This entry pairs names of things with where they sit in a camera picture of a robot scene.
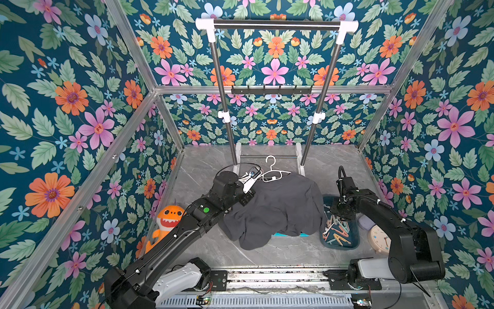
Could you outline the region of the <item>white plastic hanger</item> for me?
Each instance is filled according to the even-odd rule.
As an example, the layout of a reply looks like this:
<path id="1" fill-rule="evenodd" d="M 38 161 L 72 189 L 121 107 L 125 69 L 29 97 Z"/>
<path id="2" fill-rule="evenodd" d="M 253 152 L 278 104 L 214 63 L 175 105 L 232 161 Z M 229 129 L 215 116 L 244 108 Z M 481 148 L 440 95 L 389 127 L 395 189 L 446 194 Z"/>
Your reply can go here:
<path id="1" fill-rule="evenodd" d="M 258 177 L 257 180 L 261 180 L 264 183 L 270 183 L 270 182 L 275 182 L 278 180 L 282 180 L 284 176 L 290 175 L 292 172 L 291 171 L 284 171 L 280 169 L 275 169 L 275 165 L 277 163 L 277 159 L 273 155 L 268 155 L 265 159 L 266 163 L 271 163 L 269 170 L 262 172 Z"/>

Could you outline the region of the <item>dark grey t-shirt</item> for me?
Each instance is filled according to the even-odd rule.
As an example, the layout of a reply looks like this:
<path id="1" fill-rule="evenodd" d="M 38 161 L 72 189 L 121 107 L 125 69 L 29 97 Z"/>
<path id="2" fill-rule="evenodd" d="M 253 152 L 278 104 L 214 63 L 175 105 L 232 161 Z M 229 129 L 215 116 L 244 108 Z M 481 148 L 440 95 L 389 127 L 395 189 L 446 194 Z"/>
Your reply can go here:
<path id="1" fill-rule="evenodd" d="M 312 235 L 323 230 L 323 195 L 316 182 L 292 173 L 275 182 L 258 180 L 253 188 L 251 201 L 235 204 L 218 223 L 242 249 L 261 248 L 276 232 Z"/>

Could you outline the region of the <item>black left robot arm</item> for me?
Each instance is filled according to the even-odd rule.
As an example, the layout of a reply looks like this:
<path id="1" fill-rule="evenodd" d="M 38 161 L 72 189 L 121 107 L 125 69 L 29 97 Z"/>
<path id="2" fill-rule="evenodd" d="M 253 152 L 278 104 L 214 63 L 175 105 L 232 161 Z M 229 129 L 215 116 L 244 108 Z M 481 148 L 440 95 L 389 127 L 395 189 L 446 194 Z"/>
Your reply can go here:
<path id="1" fill-rule="evenodd" d="M 210 267 L 198 257 L 176 270 L 169 267 L 234 205 L 245 206 L 254 197 L 252 187 L 261 174 L 257 164 L 243 176 L 218 172 L 209 192 L 186 208 L 162 240 L 125 269 L 115 268 L 105 275 L 105 302 L 111 308 L 156 308 L 184 290 L 211 288 Z"/>

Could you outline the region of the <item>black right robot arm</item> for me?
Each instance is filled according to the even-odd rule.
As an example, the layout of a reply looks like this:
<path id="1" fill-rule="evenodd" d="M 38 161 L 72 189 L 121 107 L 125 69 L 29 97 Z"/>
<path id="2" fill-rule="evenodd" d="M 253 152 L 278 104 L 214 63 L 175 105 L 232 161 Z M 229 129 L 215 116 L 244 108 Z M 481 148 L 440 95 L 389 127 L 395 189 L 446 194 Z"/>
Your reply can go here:
<path id="1" fill-rule="evenodd" d="M 361 213 L 391 239 L 387 257 L 351 260 L 347 271 L 350 285 L 359 286 L 372 279 L 408 284 L 445 277 L 439 237 L 433 228 L 402 218 L 373 191 L 357 188 L 343 166 L 338 168 L 337 187 L 340 195 L 330 208 L 333 215 L 353 221 Z"/>

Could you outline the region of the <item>dark teal clothespin tray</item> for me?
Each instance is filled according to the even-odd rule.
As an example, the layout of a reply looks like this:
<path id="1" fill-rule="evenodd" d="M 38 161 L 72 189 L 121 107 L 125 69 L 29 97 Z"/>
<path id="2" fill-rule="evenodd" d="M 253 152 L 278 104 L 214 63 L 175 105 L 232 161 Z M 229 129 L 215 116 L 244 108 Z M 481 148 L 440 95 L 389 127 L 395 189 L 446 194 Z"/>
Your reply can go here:
<path id="1" fill-rule="evenodd" d="M 331 212 L 335 196 L 324 195 L 323 206 L 326 219 L 323 220 L 324 230 L 320 233 L 320 241 L 324 247 L 350 251 L 360 245 L 360 233 L 355 220 L 345 221 Z"/>

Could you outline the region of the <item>beige round clock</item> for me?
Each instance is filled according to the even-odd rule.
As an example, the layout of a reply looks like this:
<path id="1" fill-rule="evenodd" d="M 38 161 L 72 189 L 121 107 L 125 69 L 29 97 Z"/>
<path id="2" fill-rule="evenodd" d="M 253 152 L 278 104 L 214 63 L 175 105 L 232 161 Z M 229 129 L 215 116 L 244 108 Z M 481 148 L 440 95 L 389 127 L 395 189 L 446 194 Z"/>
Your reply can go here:
<path id="1" fill-rule="evenodd" d="M 389 254 L 391 239 L 379 226 L 375 225 L 369 230 L 367 239 L 377 253 Z"/>

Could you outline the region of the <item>teal laundry basket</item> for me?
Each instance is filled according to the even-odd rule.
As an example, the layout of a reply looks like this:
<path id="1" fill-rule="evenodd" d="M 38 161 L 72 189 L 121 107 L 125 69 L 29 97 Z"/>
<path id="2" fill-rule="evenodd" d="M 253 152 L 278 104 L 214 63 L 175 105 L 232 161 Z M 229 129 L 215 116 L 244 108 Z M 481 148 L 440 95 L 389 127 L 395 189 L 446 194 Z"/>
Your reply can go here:
<path id="1" fill-rule="evenodd" d="M 276 232 L 271 235 L 272 237 L 309 237 L 308 234 L 305 233 L 282 233 L 282 232 Z"/>

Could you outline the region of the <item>orange shark plush toy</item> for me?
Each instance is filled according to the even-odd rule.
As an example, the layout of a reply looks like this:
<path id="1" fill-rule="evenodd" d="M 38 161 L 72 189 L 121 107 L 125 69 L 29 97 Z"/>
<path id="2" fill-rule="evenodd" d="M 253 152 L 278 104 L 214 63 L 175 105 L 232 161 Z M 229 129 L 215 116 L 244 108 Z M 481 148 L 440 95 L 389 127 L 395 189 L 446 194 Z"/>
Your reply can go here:
<path id="1" fill-rule="evenodd" d="M 157 217 L 157 230 L 151 236 L 151 240 L 146 240 L 146 237 L 138 244 L 136 258 L 141 256 L 141 253 L 148 253 L 155 247 L 164 237 L 166 237 L 172 229 L 174 229 L 181 221 L 185 210 L 178 205 L 169 205 L 162 209 Z"/>

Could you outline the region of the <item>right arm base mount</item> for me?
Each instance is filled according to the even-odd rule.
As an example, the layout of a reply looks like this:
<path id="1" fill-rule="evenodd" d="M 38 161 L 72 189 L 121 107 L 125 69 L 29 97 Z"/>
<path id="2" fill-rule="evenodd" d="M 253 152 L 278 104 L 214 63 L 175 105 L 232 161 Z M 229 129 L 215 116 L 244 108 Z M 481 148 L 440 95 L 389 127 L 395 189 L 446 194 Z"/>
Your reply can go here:
<path id="1" fill-rule="evenodd" d="M 382 290 L 379 279 L 360 278 L 357 272 L 343 269 L 323 271 L 331 290 Z"/>

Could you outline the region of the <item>black wall hook rail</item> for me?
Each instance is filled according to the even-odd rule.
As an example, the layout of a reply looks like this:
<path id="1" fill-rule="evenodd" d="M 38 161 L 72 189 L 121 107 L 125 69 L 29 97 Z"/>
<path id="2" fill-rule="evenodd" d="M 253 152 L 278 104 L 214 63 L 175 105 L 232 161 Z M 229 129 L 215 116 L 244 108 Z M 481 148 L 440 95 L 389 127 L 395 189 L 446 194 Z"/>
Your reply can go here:
<path id="1" fill-rule="evenodd" d="M 312 86 L 232 86 L 234 95 L 307 95 L 312 93 Z"/>

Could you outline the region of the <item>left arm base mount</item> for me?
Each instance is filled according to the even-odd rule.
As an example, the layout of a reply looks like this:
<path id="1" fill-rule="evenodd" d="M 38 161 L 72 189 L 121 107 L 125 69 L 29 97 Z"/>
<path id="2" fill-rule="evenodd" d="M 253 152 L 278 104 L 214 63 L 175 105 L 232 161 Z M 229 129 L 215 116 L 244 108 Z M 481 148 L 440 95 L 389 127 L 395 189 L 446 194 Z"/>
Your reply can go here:
<path id="1" fill-rule="evenodd" d="M 228 283 L 228 272 L 226 270 L 211 270 L 202 275 L 196 286 L 187 288 L 182 292 L 224 292 Z"/>

